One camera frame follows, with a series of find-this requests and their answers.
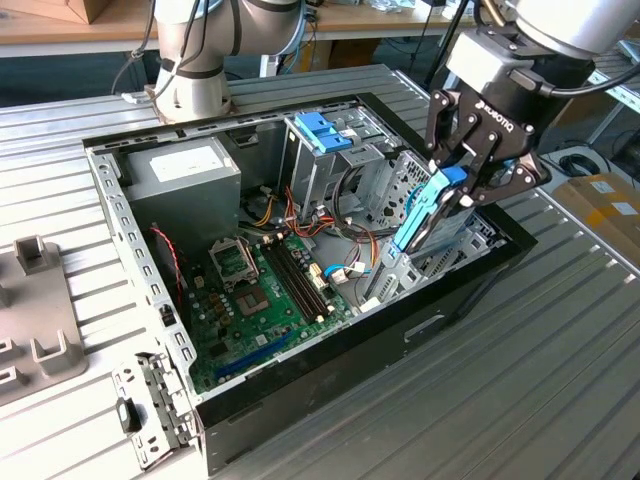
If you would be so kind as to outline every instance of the ram slot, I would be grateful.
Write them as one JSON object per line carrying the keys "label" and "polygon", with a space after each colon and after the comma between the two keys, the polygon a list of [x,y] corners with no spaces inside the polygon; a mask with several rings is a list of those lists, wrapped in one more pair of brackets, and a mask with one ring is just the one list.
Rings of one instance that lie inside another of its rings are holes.
{"label": "ram slot", "polygon": [[268,249],[264,256],[278,276],[278,280],[307,320],[315,320],[318,315],[328,314],[324,301],[307,277],[298,269],[289,250],[284,245]]}

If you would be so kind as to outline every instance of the blue drive bay latch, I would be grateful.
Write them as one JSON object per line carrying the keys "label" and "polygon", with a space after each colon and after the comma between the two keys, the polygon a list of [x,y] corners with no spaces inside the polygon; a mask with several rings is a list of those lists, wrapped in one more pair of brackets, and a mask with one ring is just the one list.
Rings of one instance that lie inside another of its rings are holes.
{"label": "blue drive bay latch", "polygon": [[335,124],[318,112],[296,115],[294,122],[311,143],[322,153],[337,152],[353,145],[335,129]]}

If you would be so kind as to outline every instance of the slotted metal surface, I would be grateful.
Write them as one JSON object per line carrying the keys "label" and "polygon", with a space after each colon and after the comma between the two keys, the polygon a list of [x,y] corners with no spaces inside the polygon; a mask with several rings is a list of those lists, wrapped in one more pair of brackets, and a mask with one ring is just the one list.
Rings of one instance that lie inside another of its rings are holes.
{"label": "slotted metal surface", "polygon": [[[625,73],[632,66],[628,57],[614,49],[596,58],[596,71],[589,78],[589,82],[606,82]],[[636,76],[619,87],[607,90],[607,93],[640,114],[640,77]]]}
{"label": "slotted metal surface", "polygon": [[[373,91],[414,128],[428,102],[382,66],[236,82],[241,108]],[[114,97],[0,110],[0,251],[61,246],[88,371],[0,408],[3,478],[137,478],[110,370],[155,342],[98,205],[79,139],[156,125]],[[507,211],[539,241],[464,321],[241,457],[219,478],[623,478],[640,467],[640,289],[531,192]],[[148,475],[203,478],[180,452]]]}

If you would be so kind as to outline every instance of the cardboard box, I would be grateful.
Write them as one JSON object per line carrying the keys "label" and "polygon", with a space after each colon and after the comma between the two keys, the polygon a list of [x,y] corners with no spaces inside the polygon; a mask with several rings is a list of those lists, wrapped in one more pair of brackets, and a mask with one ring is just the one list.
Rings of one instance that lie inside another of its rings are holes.
{"label": "cardboard box", "polygon": [[110,0],[0,0],[0,8],[59,18],[75,23],[91,23]]}
{"label": "cardboard box", "polygon": [[640,266],[640,193],[615,173],[571,178],[553,197],[616,249]]}

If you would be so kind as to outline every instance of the robotiq logo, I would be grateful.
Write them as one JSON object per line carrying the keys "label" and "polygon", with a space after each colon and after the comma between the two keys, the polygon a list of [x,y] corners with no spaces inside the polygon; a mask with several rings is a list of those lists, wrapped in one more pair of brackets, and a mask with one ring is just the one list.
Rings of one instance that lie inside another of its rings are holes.
{"label": "robotiq logo", "polygon": [[513,123],[511,123],[509,120],[503,117],[502,114],[496,112],[493,108],[491,108],[489,105],[484,103],[482,100],[476,103],[476,108],[478,110],[484,110],[489,115],[491,115],[491,117],[500,125],[502,125],[507,132],[509,133],[513,132],[513,128],[514,128]]}

